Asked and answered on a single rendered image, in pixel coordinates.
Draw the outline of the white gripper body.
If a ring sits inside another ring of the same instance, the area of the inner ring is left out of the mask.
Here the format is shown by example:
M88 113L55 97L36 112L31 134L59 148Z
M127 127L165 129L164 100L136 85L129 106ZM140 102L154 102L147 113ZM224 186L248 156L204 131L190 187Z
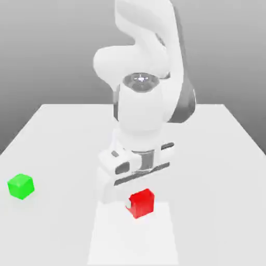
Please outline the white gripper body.
M103 185L104 201L123 201L131 194L150 189L160 190L161 186L169 181L167 177L170 162L163 162L152 169L144 171L135 171L133 173L123 173L122 175L111 176L105 173L107 181Z

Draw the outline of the small green cube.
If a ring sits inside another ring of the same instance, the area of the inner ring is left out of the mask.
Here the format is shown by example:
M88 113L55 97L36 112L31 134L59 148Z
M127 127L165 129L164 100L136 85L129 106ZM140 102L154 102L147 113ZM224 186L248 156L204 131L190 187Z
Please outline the small green cube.
M7 181L7 185L10 195L20 200L25 199L35 191L32 177L25 174L17 174Z

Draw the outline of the small red cube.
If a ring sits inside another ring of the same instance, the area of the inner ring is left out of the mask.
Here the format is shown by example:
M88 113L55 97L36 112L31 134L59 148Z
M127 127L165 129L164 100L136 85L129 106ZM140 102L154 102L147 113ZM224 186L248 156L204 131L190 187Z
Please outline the small red cube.
M126 207L135 219L143 217L154 211L154 193L145 189L132 194L129 198L130 207Z

